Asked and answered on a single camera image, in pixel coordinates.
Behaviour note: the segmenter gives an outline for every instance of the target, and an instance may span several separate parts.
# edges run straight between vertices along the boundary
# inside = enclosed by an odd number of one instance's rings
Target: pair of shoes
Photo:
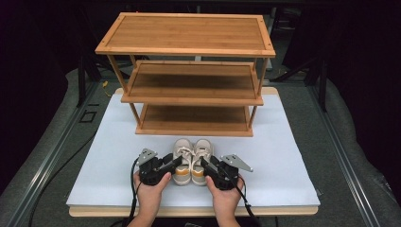
[[[183,162],[176,167],[173,175],[174,182],[178,185],[185,185],[192,179],[192,182],[196,185],[206,185],[203,176],[204,169],[201,166],[201,157],[210,162],[212,155],[214,155],[213,146],[206,139],[198,140],[195,145],[192,145],[185,138],[177,140],[174,144],[173,159],[182,156]]]

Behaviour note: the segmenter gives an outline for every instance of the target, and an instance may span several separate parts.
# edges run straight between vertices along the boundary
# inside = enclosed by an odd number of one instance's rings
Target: controller
[[[175,173],[183,159],[178,157],[173,160],[173,154],[169,153],[163,159],[156,157],[157,152],[144,148],[139,155],[137,166],[139,166],[139,179],[146,185],[156,185],[167,172]]]
[[[220,190],[230,190],[238,183],[238,169],[253,172],[235,154],[221,156],[221,161],[215,156],[210,157],[210,162],[203,157],[200,158],[200,165],[203,167],[203,176],[210,176],[215,183],[215,187]]]

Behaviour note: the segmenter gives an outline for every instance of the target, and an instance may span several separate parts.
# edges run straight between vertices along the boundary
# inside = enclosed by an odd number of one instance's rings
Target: hand
[[[167,172],[159,183],[150,186],[141,183],[139,171],[133,174],[133,181],[139,201],[139,212],[129,226],[151,226],[159,211],[160,202],[162,201],[162,192],[168,185],[170,179],[171,173]]]
[[[231,190],[220,190],[210,176],[206,176],[206,184],[213,196],[213,208],[215,210],[218,226],[239,226],[235,220],[235,210],[241,195],[236,188]],[[242,190],[244,182],[238,179],[237,186]]]

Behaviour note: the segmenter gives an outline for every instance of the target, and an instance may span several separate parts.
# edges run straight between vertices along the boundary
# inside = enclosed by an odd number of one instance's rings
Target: bamboo shelf
[[[136,133],[253,136],[263,105],[257,58],[275,56],[262,16],[120,13],[97,54],[107,55],[137,122]],[[131,57],[126,82],[114,55]],[[135,55],[242,57],[231,61],[136,61]],[[138,113],[133,103],[144,103]]]

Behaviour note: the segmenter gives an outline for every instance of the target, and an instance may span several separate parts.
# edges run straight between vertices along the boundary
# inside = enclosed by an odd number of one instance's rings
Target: shoelace
[[[182,157],[184,159],[186,159],[186,161],[188,161],[188,164],[191,164],[190,158],[191,158],[191,155],[194,154],[194,151],[192,149],[190,149],[190,148],[187,148],[187,147],[180,147],[180,148],[177,149],[177,154],[178,155],[181,154]]]
[[[209,148],[197,148],[197,151],[195,152],[195,154],[196,155],[194,157],[194,162],[193,162],[192,166],[201,158],[201,156],[203,156],[206,159],[208,159],[212,155],[210,153],[210,149]]]

